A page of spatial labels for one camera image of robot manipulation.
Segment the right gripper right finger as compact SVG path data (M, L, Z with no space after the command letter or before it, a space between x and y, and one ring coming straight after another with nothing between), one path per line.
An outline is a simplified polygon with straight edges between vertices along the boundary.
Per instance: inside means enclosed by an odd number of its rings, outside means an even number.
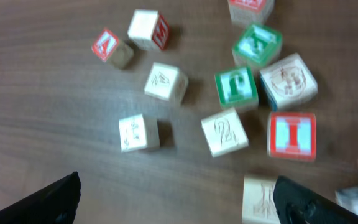
M273 201L281 224L358 224L355 213L282 175Z

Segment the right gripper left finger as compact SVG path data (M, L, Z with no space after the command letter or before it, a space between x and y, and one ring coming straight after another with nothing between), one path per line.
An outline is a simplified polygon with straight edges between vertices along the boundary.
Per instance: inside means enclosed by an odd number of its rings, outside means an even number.
M77 172L0 211L0 224L73 224L81 197Z

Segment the red I block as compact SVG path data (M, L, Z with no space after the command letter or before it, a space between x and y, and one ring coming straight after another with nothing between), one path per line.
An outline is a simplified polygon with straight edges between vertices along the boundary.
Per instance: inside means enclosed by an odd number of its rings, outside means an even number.
M272 112L268 119L267 154L298 161L316 159L316 116Z

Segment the blue number 2 block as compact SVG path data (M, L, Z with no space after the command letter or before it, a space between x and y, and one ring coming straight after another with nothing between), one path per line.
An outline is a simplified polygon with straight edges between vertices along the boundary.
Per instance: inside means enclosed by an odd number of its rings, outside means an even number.
M212 157L249 146L249 139L234 108L201 120Z

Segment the green J block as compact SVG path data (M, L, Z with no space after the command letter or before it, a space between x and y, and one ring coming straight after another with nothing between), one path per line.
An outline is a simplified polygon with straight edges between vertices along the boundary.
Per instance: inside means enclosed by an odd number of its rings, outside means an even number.
M250 67L225 70L215 74L214 79L222 109L247 111L258 107L259 96Z

